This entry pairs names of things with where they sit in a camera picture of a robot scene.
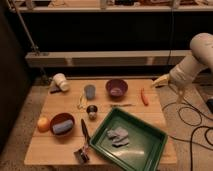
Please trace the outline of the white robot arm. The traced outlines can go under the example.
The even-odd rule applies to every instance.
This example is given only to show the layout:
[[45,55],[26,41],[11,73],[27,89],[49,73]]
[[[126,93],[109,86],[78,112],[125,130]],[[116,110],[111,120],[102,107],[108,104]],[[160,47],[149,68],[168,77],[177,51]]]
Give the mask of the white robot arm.
[[186,55],[168,74],[157,78],[152,86],[175,85],[180,93],[205,69],[213,72],[213,35],[200,33],[190,41],[191,53]]

